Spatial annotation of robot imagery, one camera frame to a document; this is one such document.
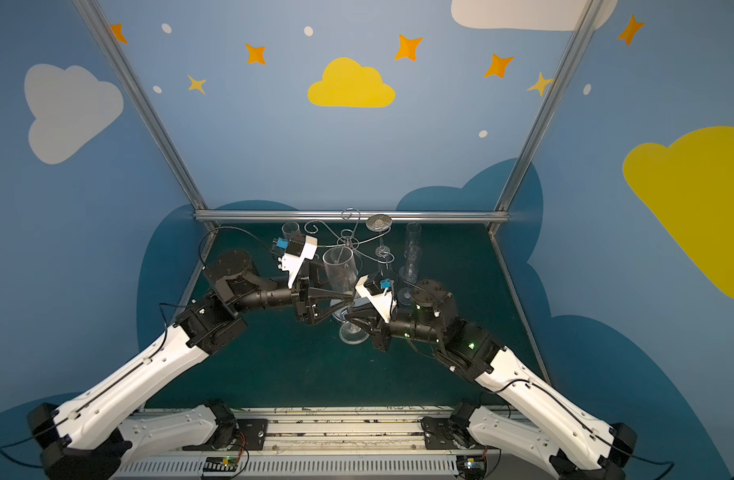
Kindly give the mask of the clear champagne flute front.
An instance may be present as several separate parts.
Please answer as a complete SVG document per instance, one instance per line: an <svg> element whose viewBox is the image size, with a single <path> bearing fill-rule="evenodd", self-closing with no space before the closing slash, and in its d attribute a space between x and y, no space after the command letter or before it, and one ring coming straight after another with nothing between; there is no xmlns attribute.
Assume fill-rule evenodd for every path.
<svg viewBox="0 0 734 480"><path fill-rule="evenodd" d="M405 228L404 243L404 261L406 264L418 260L422 254L420 247L420 238L422 234L422 225L417 222L411 222Z"/></svg>

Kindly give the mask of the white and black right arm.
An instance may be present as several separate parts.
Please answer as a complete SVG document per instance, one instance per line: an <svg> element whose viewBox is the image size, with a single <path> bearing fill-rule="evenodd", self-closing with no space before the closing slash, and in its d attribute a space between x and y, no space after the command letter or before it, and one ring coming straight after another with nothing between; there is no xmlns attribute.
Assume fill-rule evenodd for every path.
<svg viewBox="0 0 734 480"><path fill-rule="evenodd" d="M554 479L623 479L634 458L636 432L609 424L562 396L532 372L512 349L484 328L465 320L454 296L439 282L414 287L412 307L394 298L390 280L363 276L355 285L362 304L346 319L386 351L394 338L428 343L448 370L505 400L526 422L485 406L463 402L449 424L483 447L493 447L540 468Z"/></svg>

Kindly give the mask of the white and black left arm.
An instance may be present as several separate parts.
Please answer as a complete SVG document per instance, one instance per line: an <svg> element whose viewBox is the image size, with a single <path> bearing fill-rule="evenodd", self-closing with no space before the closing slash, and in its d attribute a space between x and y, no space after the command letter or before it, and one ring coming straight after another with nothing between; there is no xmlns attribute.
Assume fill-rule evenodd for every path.
<svg viewBox="0 0 734 480"><path fill-rule="evenodd" d="M251 254L227 250L202 264L205 295L183 307L148 347L88 391L60 405L42 403L27 416L40 448L36 469L50 479L109 479L136 460L181 447L218 451L241 445L231 408L208 401L180 414L136 420L134 412L171 381L230 345L247 328L244 314L290 307L317 324L321 303L347 305L325 269L328 249L312 230L282 236L268 248L279 277L263 277Z"/></svg>

